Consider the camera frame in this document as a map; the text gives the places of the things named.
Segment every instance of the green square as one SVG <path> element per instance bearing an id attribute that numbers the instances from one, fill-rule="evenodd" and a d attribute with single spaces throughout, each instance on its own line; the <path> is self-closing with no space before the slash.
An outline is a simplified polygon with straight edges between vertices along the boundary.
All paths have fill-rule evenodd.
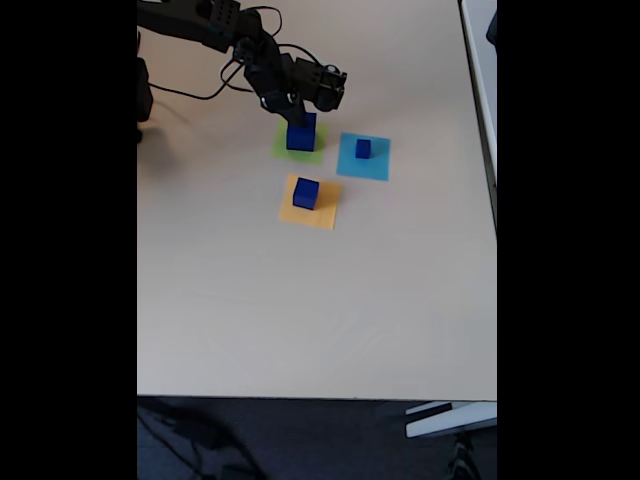
<path id="1" fill-rule="evenodd" d="M 300 152 L 298 150 L 287 150 L 287 121 L 284 118 L 278 119 L 276 138 L 271 147 L 271 156 L 274 158 L 284 158 L 298 163 L 308 163 L 309 165 L 322 165 L 324 147 L 327 144 L 327 133 L 329 127 L 324 123 L 316 125 L 316 144 L 313 152 Z"/>

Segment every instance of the white table surface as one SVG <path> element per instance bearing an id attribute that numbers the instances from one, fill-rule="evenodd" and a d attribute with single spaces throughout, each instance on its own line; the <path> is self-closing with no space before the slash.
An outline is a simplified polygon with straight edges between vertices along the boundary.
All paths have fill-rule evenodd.
<path id="1" fill-rule="evenodd" d="M 497 243 L 455 0 L 268 3 L 280 43 L 348 72 L 318 115 L 324 163 L 272 158 L 278 117 L 253 94 L 154 90 L 138 394 L 496 400 Z M 224 55 L 140 31 L 152 82 L 217 89 Z M 343 131 L 391 138 L 388 182 L 336 175 Z M 333 231 L 278 221 L 290 172 L 342 183 Z"/>

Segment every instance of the light blue square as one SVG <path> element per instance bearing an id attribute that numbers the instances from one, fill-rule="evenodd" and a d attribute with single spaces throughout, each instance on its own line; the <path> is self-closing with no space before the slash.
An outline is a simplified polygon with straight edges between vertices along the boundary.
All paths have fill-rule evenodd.
<path id="1" fill-rule="evenodd" d="M 371 140 L 371 158 L 356 158 L 358 139 Z M 389 181 L 389 153 L 391 140 L 343 132 L 340 136 L 340 155 L 336 173 L 346 177 L 371 178 Z"/>

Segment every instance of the paper square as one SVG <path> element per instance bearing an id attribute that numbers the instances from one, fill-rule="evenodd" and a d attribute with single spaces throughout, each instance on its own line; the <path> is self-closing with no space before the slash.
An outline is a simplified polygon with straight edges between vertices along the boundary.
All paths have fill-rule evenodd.
<path id="1" fill-rule="evenodd" d="M 274 158 L 284 158 L 298 163 L 308 163 L 310 165 L 322 165 L 324 147 L 327 144 L 327 133 L 329 127 L 324 123 L 316 124 L 316 143 L 313 152 L 300 152 L 298 150 L 287 150 L 287 121 L 284 118 L 278 119 L 276 137 L 271 146 L 271 156 Z"/>
<path id="2" fill-rule="evenodd" d="M 371 158 L 356 158 L 356 143 L 359 139 L 371 140 Z M 340 154 L 336 173 L 346 177 L 389 180 L 389 155 L 391 140 L 382 137 L 369 137 L 359 133 L 340 135 Z"/>
<path id="3" fill-rule="evenodd" d="M 287 177 L 282 205 L 280 206 L 280 221 L 333 230 L 342 185 L 337 182 L 328 182 L 315 178 L 310 178 L 309 180 L 320 182 L 316 208 L 307 210 L 306 208 L 293 206 L 293 191 L 298 182 L 298 175 L 290 173 Z"/>

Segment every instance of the floor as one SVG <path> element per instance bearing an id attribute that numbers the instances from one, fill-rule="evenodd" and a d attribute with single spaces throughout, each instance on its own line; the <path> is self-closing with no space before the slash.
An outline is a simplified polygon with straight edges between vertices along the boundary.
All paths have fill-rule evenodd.
<path id="1" fill-rule="evenodd" d="M 409 440 L 401 413 L 416 402 L 163 398 L 227 424 L 245 443 L 269 480 L 445 480 L 453 456 L 451 435 Z M 145 411 L 145 421 L 193 461 L 188 441 Z M 470 434 L 482 480 L 497 479 L 497 427 Z M 233 450 L 201 449 L 203 471 L 241 466 Z M 192 479 L 138 422 L 138 478 Z"/>

